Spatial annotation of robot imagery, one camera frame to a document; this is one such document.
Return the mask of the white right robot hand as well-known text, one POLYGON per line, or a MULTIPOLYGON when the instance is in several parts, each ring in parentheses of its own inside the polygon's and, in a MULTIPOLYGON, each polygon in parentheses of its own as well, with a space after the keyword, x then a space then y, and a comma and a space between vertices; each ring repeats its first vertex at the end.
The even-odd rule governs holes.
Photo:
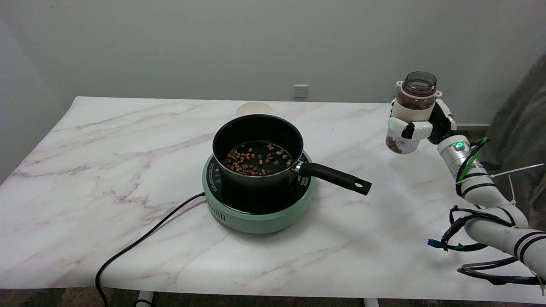
POLYGON ((399 148, 418 145, 425 139, 438 144, 457 130, 452 112, 440 98, 423 110, 404 107, 394 99, 387 127, 387 136, 399 148))

